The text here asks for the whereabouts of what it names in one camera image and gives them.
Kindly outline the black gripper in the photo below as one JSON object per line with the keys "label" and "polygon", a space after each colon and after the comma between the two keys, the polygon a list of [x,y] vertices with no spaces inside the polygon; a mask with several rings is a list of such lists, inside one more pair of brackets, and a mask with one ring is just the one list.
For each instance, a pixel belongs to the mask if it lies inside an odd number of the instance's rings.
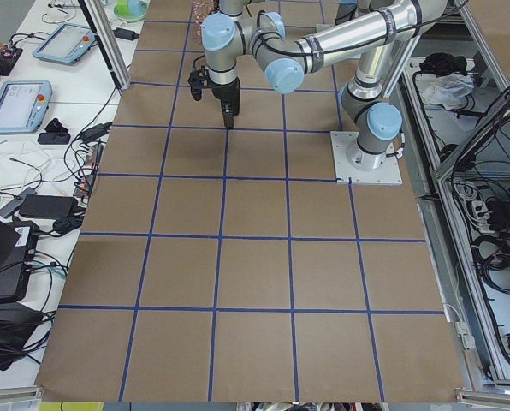
{"label": "black gripper", "polygon": [[240,79],[236,78],[228,84],[217,84],[209,80],[209,88],[220,101],[224,127],[233,129],[234,116],[240,113]]}

